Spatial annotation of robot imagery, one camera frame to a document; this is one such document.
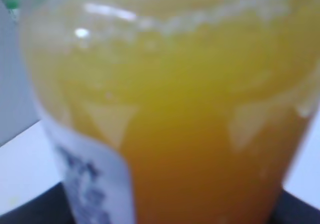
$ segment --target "label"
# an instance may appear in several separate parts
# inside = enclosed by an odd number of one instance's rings
[[[114,150],[63,127],[40,108],[77,224],[135,224],[132,182]]]

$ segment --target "yellow liquid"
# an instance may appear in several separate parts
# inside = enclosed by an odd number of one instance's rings
[[[22,20],[40,102],[126,160],[138,224],[273,208],[319,99],[320,0],[245,1],[51,0]]]

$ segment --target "white surface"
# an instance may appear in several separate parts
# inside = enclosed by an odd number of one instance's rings
[[[320,112],[295,157],[284,189],[320,210]]]
[[[0,215],[60,181],[40,122],[0,147]]]

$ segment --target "foam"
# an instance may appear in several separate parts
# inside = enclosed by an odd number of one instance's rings
[[[181,11],[180,15],[161,19],[100,0],[49,0],[31,15],[29,29],[36,43],[52,51],[63,48],[66,52],[72,47],[87,48],[109,39],[134,41],[140,32],[163,36],[194,32],[199,26],[219,25],[245,12],[253,12],[262,22],[269,22],[288,15],[290,6],[286,0],[226,0],[214,7]],[[79,30],[86,35],[79,35]]]

